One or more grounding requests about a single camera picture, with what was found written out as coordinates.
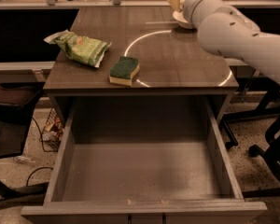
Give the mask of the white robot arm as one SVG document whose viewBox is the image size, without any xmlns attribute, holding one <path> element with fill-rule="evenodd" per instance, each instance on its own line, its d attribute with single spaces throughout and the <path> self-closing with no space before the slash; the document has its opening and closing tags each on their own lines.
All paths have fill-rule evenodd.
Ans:
<svg viewBox="0 0 280 224">
<path fill-rule="evenodd" d="M 198 31 L 200 46 L 241 60 L 280 85 L 280 35 L 264 33 L 223 0 L 167 0 Z"/>
</svg>

